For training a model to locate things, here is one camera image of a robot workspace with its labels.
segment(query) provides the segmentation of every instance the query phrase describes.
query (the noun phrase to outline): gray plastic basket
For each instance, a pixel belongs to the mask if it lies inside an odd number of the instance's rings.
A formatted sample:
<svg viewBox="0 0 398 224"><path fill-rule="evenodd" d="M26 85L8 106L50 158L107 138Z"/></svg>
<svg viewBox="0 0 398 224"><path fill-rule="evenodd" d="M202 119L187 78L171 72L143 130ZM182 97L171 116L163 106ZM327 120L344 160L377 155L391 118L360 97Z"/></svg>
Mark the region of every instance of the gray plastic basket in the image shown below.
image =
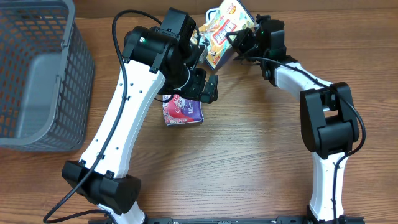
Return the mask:
<svg viewBox="0 0 398 224"><path fill-rule="evenodd" d="M80 148L93 78L72 1L0 1L0 147Z"/></svg>

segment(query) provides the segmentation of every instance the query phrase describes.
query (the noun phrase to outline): wood grain surface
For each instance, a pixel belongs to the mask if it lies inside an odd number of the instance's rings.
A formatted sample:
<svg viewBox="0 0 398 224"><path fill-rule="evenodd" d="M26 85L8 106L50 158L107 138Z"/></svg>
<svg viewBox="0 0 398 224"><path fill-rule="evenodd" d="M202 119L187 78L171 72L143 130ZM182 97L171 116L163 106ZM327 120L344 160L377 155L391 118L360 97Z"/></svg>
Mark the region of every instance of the wood grain surface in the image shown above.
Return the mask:
<svg viewBox="0 0 398 224"><path fill-rule="evenodd" d="M285 21L288 53L304 68L351 87L367 127L363 150L348 160L347 215L398 223L398 9L275 12ZM202 15L193 17L198 24ZM118 79L112 18L77 19L95 58L86 142L69 153L0 150L0 223L40 223L69 190L61 169L97 131ZM119 41L142 17L118 22ZM231 60L205 122L167 128L153 102L134 146L129 174L142 180L138 203L150 217L262 218L304 215L312 194L312 157L300 135L299 103L264 81L260 68ZM95 208L74 195L55 217ZM67 223L86 223L88 215Z"/></svg>
<svg viewBox="0 0 398 224"><path fill-rule="evenodd" d="M204 14L218 7L222 0L75 0L76 16L113 17L125 9L136 9L156 16L166 15L174 7L191 15ZM249 11L308 11L336 9L382 9L398 7L397 0L241 0Z"/></svg>

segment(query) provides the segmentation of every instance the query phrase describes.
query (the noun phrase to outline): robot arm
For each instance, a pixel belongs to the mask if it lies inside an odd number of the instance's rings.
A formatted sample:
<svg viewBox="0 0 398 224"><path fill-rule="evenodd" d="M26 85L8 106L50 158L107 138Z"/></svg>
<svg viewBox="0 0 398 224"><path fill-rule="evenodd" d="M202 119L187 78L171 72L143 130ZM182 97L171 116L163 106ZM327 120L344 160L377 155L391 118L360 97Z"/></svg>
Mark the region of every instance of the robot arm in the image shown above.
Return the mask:
<svg viewBox="0 0 398 224"><path fill-rule="evenodd" d="M96 166L95 172L105 175L112 172L114 178L123 178L129 170L132 148L136 141L142 122L148 112L155 95L163 87L165 77L161 71L152 73L149 66L137 61L125 65L127 73L127 101L119 124L110 140L102 161ZM80 157L80 162L90 168L96 155L100 153L104 140L118 113L123 94L123 75L120 71L116 90L93 141Z"/></svg>
<svg viewBox="0 0 398 224"><path fill-rule="evenodd" d="M288 63L291 67L297 67L304 70L298 62ZM308 73L318 82L330 86L332 83L321 80L316 76ZM278 88L288 91L296 99L300 100L300 93L306 90L319 90L323 87L317 85L300 72L293 71L286 67L277 67L275 69L275 84ZM329 110L329 107L324 106L323 110ZM322 159L316 152L312 153L313 159L313 191L309 205L313 216L317 220L332 220L333 219L333 202L332 186L334 178L334 168L337 161L344 156L344 152L329 155L327 159ZM343 190L343 175L344 167L347 159L340 163L338 169L337 185L336 185L336 213L337 217L344 214L343 206L341 204L341 194Z"/></svg>
<svg viewBox="0 0 398 224"><path fill-rule="evenodd" d="M218 76L196 68L200 49L189 42L195 21L185 12L169 9L161 27L136 27L124 38L122 57L127 82L119 81L94 140L79 161L67 161L62 176L87 200L107 210L118 224L144 221L136 199L141 188L138 178L127 174L132 148L156 94L173 95L211 103L217 100ZM94 172L88 171L104 146L121 105L127 85L126 102L120 120Z"/></svg>
<svg viewBox="0 0 398 224"><path fill-rule="evenodd" d="M258 26L254 32L247 28L227 34L228 40L239 54L236 60L260 61L265 80L300 100L302 138L312 152L314 162L313 193L308 216L314 223L330 221L334 219L332 198L335 164L352 150L352 144L359 136L355 115L338 97L344 97L353 105L351 91L345 83L332 84L315 77L305 71L298 61L286 55L282 21L257 15L256 22ZM282 64L297 69L292 70ZM327 110L337 111L338 115L326 118L324 111ZM337 217L343 214L341 193L345 163L346 159L340 163L336 176Z"/></svg>

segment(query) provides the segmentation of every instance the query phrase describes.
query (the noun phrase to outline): colorful snack box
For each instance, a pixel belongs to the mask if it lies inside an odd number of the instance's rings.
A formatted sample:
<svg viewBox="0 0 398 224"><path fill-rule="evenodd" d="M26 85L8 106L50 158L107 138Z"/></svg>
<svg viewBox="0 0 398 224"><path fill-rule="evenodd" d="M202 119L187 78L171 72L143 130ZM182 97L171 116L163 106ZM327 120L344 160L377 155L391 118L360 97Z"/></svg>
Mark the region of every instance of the colorful snack box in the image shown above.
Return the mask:
<svg viewBox="0 0 398 224"><path fill-rule="evenodd" d="M247 27L253 28L254 19L238 0L224 0L216 12L213 12L212 20L199 27L200 43L207 46L207 63L212 69L222 65L233 53L226 34ZM191 42L196 44L196 32L193 33Z"/></svg>
<svg viewBox="0 0 398 224"><path fill-rule="evenodd" d="M170 95L163 96L164 101L169 98ZM168 103L163 103L163 117L167 126L200 124L204 120L201 102L186 100L177 94Z"/></svg>

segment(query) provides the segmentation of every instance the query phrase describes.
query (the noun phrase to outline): wire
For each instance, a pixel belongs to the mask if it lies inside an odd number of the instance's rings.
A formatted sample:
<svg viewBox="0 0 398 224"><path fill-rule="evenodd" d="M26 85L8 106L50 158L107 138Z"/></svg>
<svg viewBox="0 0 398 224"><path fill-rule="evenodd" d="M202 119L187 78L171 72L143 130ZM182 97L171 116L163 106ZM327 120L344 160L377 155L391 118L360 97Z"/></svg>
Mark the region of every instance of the wire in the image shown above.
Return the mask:
<svg viewBox="0 0 398 224"><path fill-rule="evenodd" d="M157 98L155 98L155 100L157 100L157 101L159 101L161 103L168 103L168 102L172 101L173 97L174 97L174 92L167 100L160 100L160 99L157 99Z"/></svg>
<svg viewBox="0 0 398 224"><path fill-rule="evenodd" d="M245 64L245 63L243 63L243 60L244 60L244 59L241 59L239 62L240 62L241 65L244 65L244 66L257 66L257 65L260 65L260 63L252 63L252 64L250 64L250 63L247 64L247 63L246 63L246 64Z"/></svg>
<svg viewBox="0 0 398 224"><path fill-rule="evenodd" d="M352 150L351 152L346 153L342 158L340 158L336 164L335 164L335 171L334 171L334 176L333 176L333 194L332 194L332 202L333 202L333 222L336 223L337 221L337 211L336 211L336 185L337 185L337 171L340 168L339 165L340 163L346 159L349 156L352 156L353 154L357 153L364 145L365 140L366 140L366 129L365 129L365 124L362 120L361 115L359 115L358 111L355 109L355 107L351 104L348 103L339 93L337 93L336 90L334 90L333 88L331 88L330 86L327 86L323 83L318 82L318 80L316 78L313 78L310 74L308 74L307 72L298 69L297 67L293 67L275 60L271 60L268 58L264 58L264 57L236 57L234 58L234 60L241 60L241 59L249 59L249 60L262 60L262 61L266 61L266 62L270 62L270 63L274 63L276 65L280 65L283 67L287 67L289 69L292 69L296 72L300 72L301 74L303 74L304 76L306 76L309 80L313 81L315 84L320 85L328 90L330 90L332 93L334 93L339 99L342 100L342 102L344 102L349 108L350 110L355 114L356 118L359 121L359 125L361 127L361 131L362 131L362 137L361 137L361 141L359 142L358 146Z"/></svg>
<svg viewBox="0 0 398 224"><path fill-rule="evenodd" d="M57 218L57 219L54 219L54 220L49 220L49 218L86 182L86 180L89 178L89 176L94 172L94 169L95 169L95 167L98 165L98 163L100 163L100 160L102 159L102 156L103 156L103 154L104 154L104 152L105 152L105 150L106 150L106 147L108 146L108 144L109 144L109 142L110 142L110 140L111 140L111 138L112 138L112 135L114 134L114 131L116 130L116 127L118 126L118 123L119 123L119 120L120 120L120 117L121 117L121 115L122 115L122 112L123 112L123 109L124 109L124 105L126 104L126 95L127 95L127 73L126 73L126 68L125 68L125 66L124 66L124 62L123 62L123 59L122 59L122 56L121 56L121 53L120 53L120 48L119 48L119 44L118 44L118 39L116 38L116 22L118 21L118 19L122 16L122 15L124 15L124 14L127 14L127 13L136 13L136 14L141 14L141 15L143 15L143 16L147 16L147 17L149 17L149 18L151 18L151 19L153 19L153 20L155 20L157 23L159 23L159 24L161 24L162 22L160 21L160 20L158 20L156 17L154 17L154 16L152 16L152 15L150 15L150 14L148 14L148 13L146 13L146 12L142 12L142 11L138 11L138 10L132 10L132 9L129 9L129 10L124 10L124 11L121 11L121 12L119 12L115 17L114 17L114 19L113 19L113 22L112 22L112 38L113 38L113 44L114 44L114 47L115 47L115 49L116 49L116 55L118 56L118 59L119 59L119 63L120 63L120 66L121 66L121 70L122 70L122 74L123 74L123 95L122 95L122 102L121 102L121 104L120 104L120 107L119 107L119 111L118 111L118 114L116 115L116 118L115 118L115 120L114 120L114 123L113 123L113 125L112 125L112 128L111 128L111 130L109 131L109 134L108 134L108 137L106 138L106 140L105 140L105 142L104 142L104 144L103 144L103 146L102 146L102 148L101 148L101 150L100 150L100 152L98 153L98 155L97 155L97 157L96 157L96 160L94 161L94 163L93 163L93 165L90 167L90 169L89 169L89 171L87 172L87 174L79 181L79 183L77 183L77 185L71 190L71 191L69 191L69 193L68 194L66 194L66 196L64 196L64 198L62 198L61 199L61 201L59 201L59 203L58 204L56 204L56 206L54 206L45 216L44 216L44 218L43 218L43 222L44 223L57 223L57 222L62 222L62 221L65 221L65 220L69 220L69 219L71 219L71 218L75 218L75 217L79 217L79 216L82 216L82 215L87 215L87 214L90 214L90 213L105 213L106 215L109 215L109 217L111 217L111 219L113 219L112 218L112 215L109 213L109 212L107 212L107 211L104 211L104 210L91 210L91 211L86 211L86 212L80 212L80 213L76 213L76 214L73 214L73 215L69 215L69 216L67 216L67 217L63 217L63 218Z"/></svg>
<svg viewBox="0 0 398 224"><path fill-rule="evenodd" d="M69 219L72 219L72 218L81 217L83 215L89 215L89 214L94 214L94 213L103 213L103 214L105 214L105 216L109 217L112 220L113 223L117 223L115 218L108 211L101 210L101 209L94 209L94 210L89 210L89 211L85 211L85 212L79 212L79 213L76 213L76 214L73 214L73 215L65 216L63 218L57 218L57 219L54 219L54 220L49 220L48 223L63 222L63 221L66 221L66 220L69 220Z"/></svg>
<svg viewBox="0 0 398 224"><path fill-rule="evenodd" d="M255 44L252 48L250 48L249 50L245 51L245 53L241 54L241 55L238 56L238 57L246 56L250 51L257 49L258 47L259 47L259 46L258 46L257 44Z"/></svg>

